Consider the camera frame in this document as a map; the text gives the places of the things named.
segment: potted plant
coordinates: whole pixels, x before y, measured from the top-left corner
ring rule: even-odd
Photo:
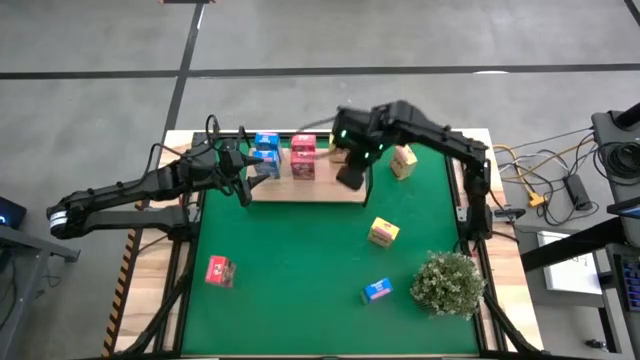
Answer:
[[[410,293],[420,307],[435,315],[460,315],[469,320],[482,301],[485,284],[470,257],[428,252]]]

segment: wooden table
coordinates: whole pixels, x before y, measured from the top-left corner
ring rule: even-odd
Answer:
[[[461,129],[467,137],[480,140],[491,147],[491,138],[488,129]],[[178,152],[184,152],[191,147],[194,131],[173,130],[168,131],[164,144]],[[507,203],[497,162],[493,149],[487,151],[487,157],[492,160],[491,189],[498,201]],[[163,151],[159,166],[164,166],[178,157],[168,151]],[[464,204],[464,190],[462,189],[462,171],[459,164],[455,164],[456,180],[461,201]],[[494,201],[488,197],[490,206],[495,206]],[[149,206],[160,208],[175,205],[178,200],[168,202],[151,202]],[[494,229],[514,235],[511,226],[504,223],[495,223]],[[173,244],[169,240],[161,240],[157,244],[145,249],[138,254],[137,249],[162,237],[163,233],[157,230],[134,231],[128,234],[127,245],[124,249],[121,271],[116,284],[113,309],[107,325],[107,336],[103,344],[102,355],[109,355],[114,351],[120,351],[130,346],[139,334],[147,326],[153,315],[158,310],[163,297],[167,269]],[[538,330],[533,304],[529,295],[520,254],[515,242],[510,239],[494,236],[487,241],[487,251],[491,271],[495,283],[498,302],[509,319],[524,337],[533,346],[542,349],[542,340]],[[182,244],[178,258],[178,268],[182,269],[186,261],[189,244]],[[174,339],[176,318],[179,308],[179,299],[171,311],[167,322],[164,348],[170,350]],[[487,345],[489,349],[496,349],[493,336],[491,317],[484,304],[481,307],[484,322]],[[509,349],[515,351],[513,345],[508,343]]]

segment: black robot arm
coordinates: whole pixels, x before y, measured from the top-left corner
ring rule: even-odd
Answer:
[[[76,191],[62,198],[47,208],[51,234],[58,239],[71,239],[94,230],[157,228],[173,238],[189,227],[188,216],[179,206],[144,212],[101,210],[140,200],[171,200],[207,189],[227,196],[237,194],[240,205],[249,205],[251,189],[267,176],[244,179],[241,170],[262,159],[241,153],[239,139],[226,139],[219,147],[215,143],[210,137],[210,141],[178,154],[179,158],[170,164],[145,171],[138,180]]]
[[[338,148],[348,149],[346,165],[337,180],[359,189],[363,173],[389,147],[418,143],[460,160],[464,164],[464,189],[469,201],[465,240],[491,238],[491,211],[486,195],[491,186],[491,163],[482,142],[430,121],[406,101],[376,106],[371,111],[338,108],[332,133]]]

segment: yellow box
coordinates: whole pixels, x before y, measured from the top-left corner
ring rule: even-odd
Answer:
[[[347,161],[347,150],[338,149],[333,144],[333,134],[329,134],[329,161],[334,163],[343,163]]]
[[[372,241],[380,246],[388,247],[398,236],[400,228],[392,223],[377,217],[371,229],[369,229],[369,241]]]
[[[409,177],[418,163],[418,158],[411,151],[409,145],[396,146],[393,149],[393,157],[391,158],[391,170],[398,180]]]

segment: yellow and black tape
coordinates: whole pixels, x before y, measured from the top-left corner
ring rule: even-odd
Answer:
[[[138,201],[135,204],[135,208],[138,211],[143,211],[147,205],[148,202]],[[120,272],[118,273],[115,295],[111,304],[112,308],[111,313],[109,314],[109,322],[107,324],[107,336],[102,344],[101,355],[103,357],[111,356],[115,349],[116,338],[118,337],[120,323],[122,322],[124,304],[127,300],[127,294],[129,292],[129,285],[131,284],[131,277],[133,275],[133,268],[141,236],[142,230],[132,229],[129,230],[129,233],[127,234],[127,243],[122,254],[122,265],[120,266]]]

